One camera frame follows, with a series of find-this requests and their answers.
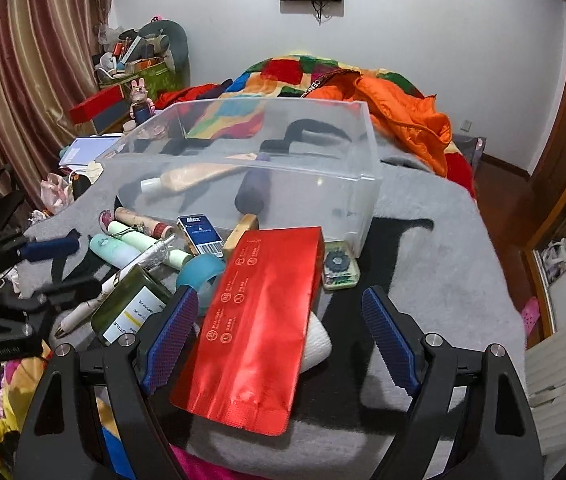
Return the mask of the dark green labelled bottle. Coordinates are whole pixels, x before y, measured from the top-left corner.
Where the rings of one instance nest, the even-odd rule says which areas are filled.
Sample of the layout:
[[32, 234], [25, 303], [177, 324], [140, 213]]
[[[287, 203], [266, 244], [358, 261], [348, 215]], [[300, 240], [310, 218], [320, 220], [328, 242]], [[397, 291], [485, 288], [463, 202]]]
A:
[[123, 334], [136, 334], [144, 322], [166, 307], [171, 292], [141, 266], [135, 266], [97, 308], [91, 327], [105, 346]]

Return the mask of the red foil pouch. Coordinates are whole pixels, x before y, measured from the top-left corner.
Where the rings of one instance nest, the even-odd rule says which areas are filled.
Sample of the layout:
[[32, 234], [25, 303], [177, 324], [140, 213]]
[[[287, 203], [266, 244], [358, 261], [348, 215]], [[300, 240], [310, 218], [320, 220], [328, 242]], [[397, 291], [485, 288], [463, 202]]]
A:
[[221, 425], [268, 437], [283, 434], [323, 255], [317, 226], [243, 234], [170, 403]]

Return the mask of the white pen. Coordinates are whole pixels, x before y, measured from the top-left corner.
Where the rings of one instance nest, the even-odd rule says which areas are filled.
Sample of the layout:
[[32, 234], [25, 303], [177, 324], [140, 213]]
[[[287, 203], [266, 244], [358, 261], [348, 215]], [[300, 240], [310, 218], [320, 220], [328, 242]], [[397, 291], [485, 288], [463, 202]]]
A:
[[152, 246], [149, 246], [144, 252], [141, 252], [137, 258], [134, 258], [123, 269], [118, 270], [113, 276], [102, 284], [100, 294], [94, 298], [78, 304], [78, 306], [62, 319], [59, 327], [56, 329], [54, 336], [61, 338], [72, 332], [77, 326], [85, 322], [89, 316], [93, 315], [94, 311], [100, 307], [103, 302], [108, 299], [123, 278], [134, 270], [136, 266], [156, 266], [168, 259], [169, 252], [175, 248], [175, 242], [178, 238], [177, 234], [171, 234], [164, 240], [157, 240]]

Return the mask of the teal tape roll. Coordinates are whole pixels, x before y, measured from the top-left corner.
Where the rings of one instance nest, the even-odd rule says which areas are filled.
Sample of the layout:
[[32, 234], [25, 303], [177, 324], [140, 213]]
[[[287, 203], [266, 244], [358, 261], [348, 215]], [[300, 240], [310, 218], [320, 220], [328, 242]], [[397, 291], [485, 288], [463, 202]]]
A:
[[176, 287], [190, 286], [195, 290], [198, 298], [198, 316], [206, 314], [223, 272], [225, 272], [225, 261], [213, 255], [195, 256], [179, 272]]

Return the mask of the pale green tube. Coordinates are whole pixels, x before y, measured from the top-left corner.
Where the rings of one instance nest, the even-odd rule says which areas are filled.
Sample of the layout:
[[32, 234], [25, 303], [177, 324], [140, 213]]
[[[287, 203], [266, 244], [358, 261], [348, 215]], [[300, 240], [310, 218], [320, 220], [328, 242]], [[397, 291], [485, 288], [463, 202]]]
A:
[[147, 236], [134, 228], [129, 228], [129, 226], [125, 226], [123, 223], [117, 221], [114, 218], [114, 212], [109, 210], [100, 213], [99, 222], [105, 234], [118, 238], [122, 242], [139, 249], [140, 252], [144, 252], [160, 240], [167, 240], [168, 238], [160, 238], [157, 240], [157, 238]]

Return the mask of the beige tube red cap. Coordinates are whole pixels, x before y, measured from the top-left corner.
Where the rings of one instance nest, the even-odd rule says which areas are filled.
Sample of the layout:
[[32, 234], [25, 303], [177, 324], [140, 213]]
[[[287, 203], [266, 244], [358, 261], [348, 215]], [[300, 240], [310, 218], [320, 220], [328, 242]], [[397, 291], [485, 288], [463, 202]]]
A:
[[157, 240], [167, 238], [175, 233], [173, 227], [167, 223], [143, 216], [143, 214], [137, 214], [124, 207], [117, 207], [114, 210], [114, 218], [125, 226], [134, 228], [147, 236], [157, 238]]

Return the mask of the blue staples box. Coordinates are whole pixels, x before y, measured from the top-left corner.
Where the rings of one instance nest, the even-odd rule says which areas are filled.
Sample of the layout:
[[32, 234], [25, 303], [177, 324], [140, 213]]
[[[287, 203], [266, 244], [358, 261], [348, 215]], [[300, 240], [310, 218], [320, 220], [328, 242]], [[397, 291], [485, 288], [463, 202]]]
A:
[[178, 218], [177, 226], [195, 256], [222, 258], [223, 240], [205, 214], [186, 214]]

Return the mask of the beige cosmetic tube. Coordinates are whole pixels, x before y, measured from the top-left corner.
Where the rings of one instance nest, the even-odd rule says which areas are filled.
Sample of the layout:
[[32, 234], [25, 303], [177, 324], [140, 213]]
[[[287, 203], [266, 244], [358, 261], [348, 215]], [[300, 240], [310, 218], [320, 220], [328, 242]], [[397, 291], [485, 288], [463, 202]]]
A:
[[233, 176], [255, 162], [256, 153], [227, 156], [222, 162], [191, 162], [180, 167], [163, 168], [156, 176], [142, 178], [134, 188], [139, 194], [182, 193], [203, 183]]

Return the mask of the white bandage roll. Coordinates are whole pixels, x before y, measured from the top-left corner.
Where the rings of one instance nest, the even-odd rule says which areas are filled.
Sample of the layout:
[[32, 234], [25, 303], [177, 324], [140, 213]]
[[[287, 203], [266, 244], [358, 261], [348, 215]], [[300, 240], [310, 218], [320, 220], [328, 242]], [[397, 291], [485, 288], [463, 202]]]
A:
[[315, 312], [311, 312], [300, 371], [304, 373], [321, 364], [330, 356], [331, 352], [332, 341], [330, 336]]

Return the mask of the small clear case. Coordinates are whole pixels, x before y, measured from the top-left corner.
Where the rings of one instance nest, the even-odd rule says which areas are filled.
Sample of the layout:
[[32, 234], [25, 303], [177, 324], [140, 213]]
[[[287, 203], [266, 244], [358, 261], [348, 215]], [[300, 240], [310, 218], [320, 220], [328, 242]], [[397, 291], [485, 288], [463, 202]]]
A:
[[356, 287], [360, 270], [349, 244], [335, 240], [324, 244], [322, 284], [327, 292]]

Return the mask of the purple spray bottle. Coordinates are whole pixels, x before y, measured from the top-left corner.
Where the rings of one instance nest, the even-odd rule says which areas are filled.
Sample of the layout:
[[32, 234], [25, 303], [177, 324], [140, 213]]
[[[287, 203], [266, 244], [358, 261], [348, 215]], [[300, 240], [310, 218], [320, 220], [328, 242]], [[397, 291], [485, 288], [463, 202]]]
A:
[[269, 203], [270, 170], [265, 166], [249, 167], [237, 191], [234, 206], [241, 214], [258, 216]]

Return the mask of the blue notebook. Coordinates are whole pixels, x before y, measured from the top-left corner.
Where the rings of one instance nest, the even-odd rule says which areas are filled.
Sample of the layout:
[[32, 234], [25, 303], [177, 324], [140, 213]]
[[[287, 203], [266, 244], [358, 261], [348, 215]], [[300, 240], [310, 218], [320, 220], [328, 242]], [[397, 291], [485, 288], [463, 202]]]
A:
[[96, 160], [102, 153], [112, 148], [119, 138], [120, 134], [78, 136], [63, 151], [59, 166], [87, 166], [89, 162]]

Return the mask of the pink croc shoe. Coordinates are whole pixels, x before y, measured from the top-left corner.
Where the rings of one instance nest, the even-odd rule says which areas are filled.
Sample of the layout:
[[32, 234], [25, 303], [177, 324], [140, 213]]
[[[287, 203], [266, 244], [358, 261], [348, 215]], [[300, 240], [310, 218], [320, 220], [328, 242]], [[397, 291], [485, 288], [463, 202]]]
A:
[[522, 311], [520, 311], [520, 315], [522, 315], [526, 336], [529, 337], [537, 326], [537, 322], [539, 322], [541, 316], [538, 298], [529, 298], [522, 308]]

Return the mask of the red box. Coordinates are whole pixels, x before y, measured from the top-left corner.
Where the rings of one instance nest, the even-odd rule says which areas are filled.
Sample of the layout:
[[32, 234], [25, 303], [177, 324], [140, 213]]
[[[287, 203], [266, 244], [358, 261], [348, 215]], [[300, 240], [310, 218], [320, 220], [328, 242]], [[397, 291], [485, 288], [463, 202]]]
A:
[[113, 84], [108, 88], [104, 88], [93, 96], [85, 99], [81, 103], [75, 105], [70, 109], [68, 115], [70, 115], [70, 120], [73, 124], [78, 125], [83, 122], [89, 122], [92, 118], [96, 117], [97, 114], [103, 112], [108, 107], [117, 104], [124, 99], [124, 92], [118, 84]]

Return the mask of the orange down jacket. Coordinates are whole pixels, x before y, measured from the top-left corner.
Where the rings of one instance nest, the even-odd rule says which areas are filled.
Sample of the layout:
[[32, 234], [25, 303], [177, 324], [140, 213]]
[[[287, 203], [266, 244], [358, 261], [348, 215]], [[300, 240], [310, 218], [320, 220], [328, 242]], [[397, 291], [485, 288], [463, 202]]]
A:
[[452, 141], [452, 125], [446, 114], [436, 110], [435, 96], [411, 96], [390, 80], [336, 70], [317, 80], [306, 98], [364, 102], [383, 136], [399, 141], [437, 176], [447, 177], [444, 152]]

